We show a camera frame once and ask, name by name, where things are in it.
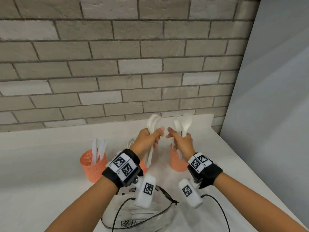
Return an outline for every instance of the brick wall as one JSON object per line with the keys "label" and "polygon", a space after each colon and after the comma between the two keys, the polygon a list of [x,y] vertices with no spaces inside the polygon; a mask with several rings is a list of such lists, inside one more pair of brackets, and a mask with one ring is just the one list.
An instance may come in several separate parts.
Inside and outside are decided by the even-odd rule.
{"label": "brick wall", "polygon": [[0,0],[0,131],[214,113],[258,0]]}

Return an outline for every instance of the orange cup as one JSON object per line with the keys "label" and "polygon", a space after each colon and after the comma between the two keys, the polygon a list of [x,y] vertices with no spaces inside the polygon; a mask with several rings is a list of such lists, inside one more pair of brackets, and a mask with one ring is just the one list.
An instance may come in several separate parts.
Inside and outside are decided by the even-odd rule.
{"label": "orange cup", "polygon": [[171,144],[171,167],[177,172],[184,172],[187,170],[188,163],[179,159],[178,153],[173,151],[173,145]]}
{"label": "orange cup", "polygon": [[143,158],[141,160],[141,162],[139,163],[139,166],[141,167],[141,169],[143,170],[143,173],[147,173],[148,171],[148,168],[146,167],[146,164],[145,164],[145,158]]}
{"label": "orange cup", "polygon": [[106,169],[105,165],[107,164],[106,153],[104,153],[103,159],[99,161],[100,157],[97,160],[97,163],[91,165],[92,160],[92,150],[86,151],[80,157],[80,164],[83,167],[83,170],[89,179],[90,182],[96,183],[101,177],[102,172]]}

